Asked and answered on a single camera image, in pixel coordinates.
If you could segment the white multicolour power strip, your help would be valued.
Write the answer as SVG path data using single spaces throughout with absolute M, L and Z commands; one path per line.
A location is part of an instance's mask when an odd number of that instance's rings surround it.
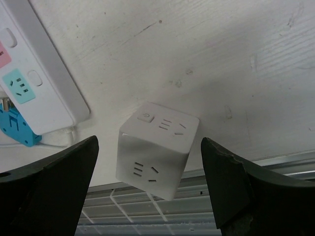
M 0 2 L 0 86 L 37 135 L 73 127 L 90 115 L 27 0 Z

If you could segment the white cube socket adapter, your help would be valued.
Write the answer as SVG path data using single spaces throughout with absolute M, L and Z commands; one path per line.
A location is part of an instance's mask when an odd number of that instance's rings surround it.
M 174 199 L 199 119 L 154 103 L 143 104 L 121 127 L 116 179 Z

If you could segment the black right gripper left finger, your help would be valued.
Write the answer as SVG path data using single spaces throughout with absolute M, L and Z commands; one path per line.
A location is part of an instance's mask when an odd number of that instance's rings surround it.
M 99 152 L 96 136 L 0 175 L 2 236 L 73 236 Z

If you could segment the aluminium frame rail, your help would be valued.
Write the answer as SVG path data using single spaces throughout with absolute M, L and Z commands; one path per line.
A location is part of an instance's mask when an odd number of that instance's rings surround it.
M 97 162 L 78 236 L 219 236 L 200 150 L 191 153 L 171 201 L 119 182 L 115 161 Z

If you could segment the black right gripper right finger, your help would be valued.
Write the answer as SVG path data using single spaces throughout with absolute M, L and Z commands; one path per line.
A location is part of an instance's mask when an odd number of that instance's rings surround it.
M 312 236 L 315 184 L 248 161 L 215 141 L 201 142 L 216 227 L 224 236 Z

